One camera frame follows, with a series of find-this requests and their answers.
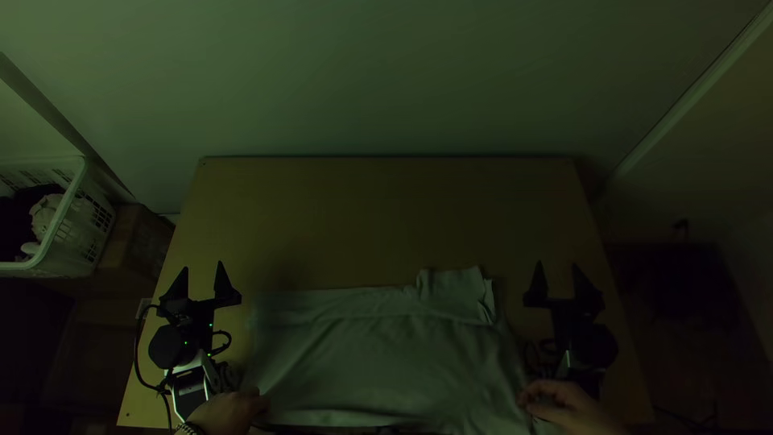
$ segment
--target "fingers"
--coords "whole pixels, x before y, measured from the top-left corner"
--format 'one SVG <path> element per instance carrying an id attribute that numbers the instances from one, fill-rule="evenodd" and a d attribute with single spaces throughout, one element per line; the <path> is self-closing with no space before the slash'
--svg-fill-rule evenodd
<path id="1" fill-rule="evenodd" d="M 265 412 L 270 407 L 271 403 L 265 396 L 260 395 L 260 390 L 250 389 L 239 393 L 250 404 L 250 410 L 253 414 L 259 414 Z"/>
<path id="2" fill-rule="evenodd" d="M 559 408 L 557 406 L 546 404 L 529 404 L 526 406 L 526 410 L 532 416 L 539 417 L 564 427 L 572 424 L 574 413 L 574 411 L 568 410 L 567 408 Z"/>
<path id="3" fill-rule="evenodd" d="M 541 396 L 553 399 L 557 405 L 584 411 L 595 408 L 597 405 L 593 399 L 585 394 L 577 384 L 561 382 L 551 379 L 540 379 L 530 383 L 521 392 L 519 402 L 522 406 L 534 402 Z"/>

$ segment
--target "dark floor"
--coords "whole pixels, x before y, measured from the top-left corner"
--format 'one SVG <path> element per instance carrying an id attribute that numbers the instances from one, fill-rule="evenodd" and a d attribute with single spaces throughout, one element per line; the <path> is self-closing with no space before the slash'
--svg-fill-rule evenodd
<path id="1" fill-rule="evenodd" d="M 643 258 L 610 251 L 651 402 L 661 409 L 655 425 L 641 430 L 688 433 L 665 411 L 701 422 L 714 409 L 707 426 L 773 429 L 773 366 L 732 281 L 727 284 L 721 256 L 711 247 L 698 250 L 699 259 L 693 252 L 687 261 L 684 252 L 650 251 Z M 700 279 L 685 278 L 690 274 Z"/>

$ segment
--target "cardboard box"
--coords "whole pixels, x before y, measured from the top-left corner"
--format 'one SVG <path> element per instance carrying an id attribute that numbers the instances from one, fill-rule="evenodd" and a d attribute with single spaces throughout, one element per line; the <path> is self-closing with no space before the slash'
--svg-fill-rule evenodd
<path id="1" fill-rule="evenodd" d="M 121 205 L 102 258 L 91 276 L 38 281 L 78 300 L 150 297 L 173 232 L 165 219 L 144 205 Z"/>

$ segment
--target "wall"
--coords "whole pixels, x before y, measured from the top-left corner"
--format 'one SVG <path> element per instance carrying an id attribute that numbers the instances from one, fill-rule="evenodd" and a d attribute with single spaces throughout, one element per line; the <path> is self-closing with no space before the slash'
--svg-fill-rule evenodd
<path id="1" fill-rule="evenodd" d="M 11 2 L 2 50 L 175 213 L 203 155 L 574 155 L 603 176 L 767 0 Z"/>
<path id="2" fill-rule="evenodd" d="M 773 209 L 773 27 L 595 204 L 610 242 L 716 240 Z"/>
<path id="3" fill-rule="evenodd" d="M 0 160 L 81 153 L 0 81 Z"/>
<path id="4" fill-rule="evenodd" d="M 737 226 L 721 239 L 720 246 L 773 364 L 773 211 Z"/>

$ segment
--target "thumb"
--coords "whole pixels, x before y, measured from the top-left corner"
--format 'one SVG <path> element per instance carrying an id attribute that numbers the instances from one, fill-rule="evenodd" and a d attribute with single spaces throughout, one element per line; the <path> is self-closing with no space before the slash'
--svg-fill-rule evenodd
<path id="1" fill-rule="evenodd" d="M 556 423 L 559 426 L 566 426 L 574 418 L 573 412 L 567 408 L 559 408 L 547 404 L 529 404 L 526 410 L 535 417 Z"/>

